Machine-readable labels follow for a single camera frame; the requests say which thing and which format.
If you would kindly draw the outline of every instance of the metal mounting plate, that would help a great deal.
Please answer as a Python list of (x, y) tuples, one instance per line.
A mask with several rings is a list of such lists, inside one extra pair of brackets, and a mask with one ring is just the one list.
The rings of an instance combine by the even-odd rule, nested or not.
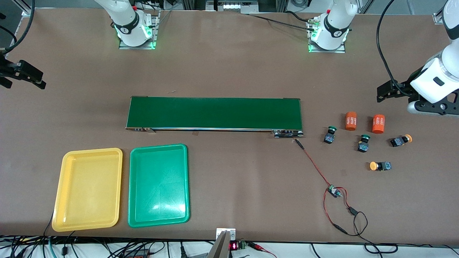
[(218, 236), (220, 235), (220, 233), (222, 233), (222, 231), (229, 231), (231, 234), (231, 241), (236, 240), (236, 229), (227, 229), (227, 228), (218, 228), (215, 233), (215, 239), (218, 238)]

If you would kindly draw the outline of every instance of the red wire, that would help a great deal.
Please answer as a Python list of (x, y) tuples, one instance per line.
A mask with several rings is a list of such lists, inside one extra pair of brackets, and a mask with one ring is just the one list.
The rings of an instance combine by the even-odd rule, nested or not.
[(325, 190), (324, 193), (324, 198), (322, 199), (322, 206), (324, 206), (324, 211), (325, 211), (325, 216), (327, 216), (328, 221), (333, 224), (333, 222), (330, 219), (330, 216), (328, 215), (327, 207), (325, 206), (325, 197), (327, 196), (328, 188)]
[(320, 174), (320, 176), (325, 180), (325, 182), (328, 184), (328, 186), (330, 186), (331, 184), (328, 182), (328, 180), (324, 177), (324, 175), (322, 174), (322, 172), (320, 171), (320, 169), (317, 167), (317, 165), (315, 164), (314, 160), (311, 158), (311, 156), (308, 154), (308, 152), (306, 150), (303, 150), (304, 153), (306, 153), (306, 156), (309, 158), (309, 160), (313, 163), (314, 167), (316, 168), (317, 172)]
[(347, 202), (347, 190), (344, 187), (335, 187), (337, 189), (343, 189), (344, 190), (344, 202), (346, 203), (347, 207), (350, 207), (349, 203)]
[(261, 250), (262, 250), (263, 252), (267, 252), (267, 253), (269, 253), (269, 254), (272, 254), (274, 257), (276, 257), (276, 258), (277, 258), (277, 256), (276, 256), (275, 254), (273, 254), (272, 252), (270, 252), (270, 251), (267, 251), (267, 250), (266, 250), (266, 249), (264, 249), (264, 248), (263, 248), (263, 249), (261, 249)]

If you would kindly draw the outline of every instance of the white floor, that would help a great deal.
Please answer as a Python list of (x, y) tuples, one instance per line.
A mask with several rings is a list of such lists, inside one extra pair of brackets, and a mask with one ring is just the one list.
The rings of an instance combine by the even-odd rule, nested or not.
[[(188, 257), (200, 255), (209, 252), (212, 245), (206, 242), (184, 242), (185, 251)], [(274, 253), (277, 258), (316, 258), (310, 244), (303, 243), (259, 243), (266, 250)], [(53, 246), (53, 250), (58, 258), (61, 258), (61, 249), (63, 245)], [(124, 246), (124, 244), (109, 244), (110, 249), (115, 251)], [(67, 244), (67, 258), (76, 258), (70, 245)], [(99, 244), (77, 244), (74, 245), (78, 258), (107, 258), (109, 252)], [(150, 251), (156, 252), (162, 247), (162, 243), (154, 243)], [(378, 255), (367, 253), (362, 245), (335, 245), (335, 244), (314, 244), (314, 247), (321, 258), (378, 258)], [(393, 247), (381, 247), (381, 251), (389, 251)], [(170, 242), (169, 252), (171, 258), (180, 258), (180, 243)], [(0, 250), (0, 257), (7, 258), (11, 250), (5, 248)], [(45, 247), (46, 257), (51, 258), (48, 246)], [(240, 258), (250, 255), (249, 258), (274, 258), (271, 254), (259, 252), (251, 248), (233, 251), (234, 258)], [(31, 258), (42, 258), (42, 249), (36, 248)], [(168, 258), (167, 247), (150, 257)], [(431, 248), (431, 247), (399, 247), (398, 252), (394, 254), (384, 254), (385, 258), (454, 258), (458, 257), (451, 249), (448, 248)]]

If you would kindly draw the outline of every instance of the green tray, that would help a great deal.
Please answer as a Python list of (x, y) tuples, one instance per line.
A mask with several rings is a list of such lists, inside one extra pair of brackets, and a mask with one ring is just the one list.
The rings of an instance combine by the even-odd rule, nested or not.
[(131, 152), (128, 224), (133, 228), (187, 222), (188, 158), (183, 144)]

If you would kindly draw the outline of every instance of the plastic tray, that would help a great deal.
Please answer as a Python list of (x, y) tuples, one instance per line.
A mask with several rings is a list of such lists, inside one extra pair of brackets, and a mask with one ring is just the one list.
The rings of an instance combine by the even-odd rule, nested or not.
[(53, 229), (62, 232), (115, 225), (122, 162), (118, 148), (67, 153), (57, 187)]
[(177, 224), (190, 218), (188, 158), (183, 144), (131, 152), (128, 224), (133, 228)]

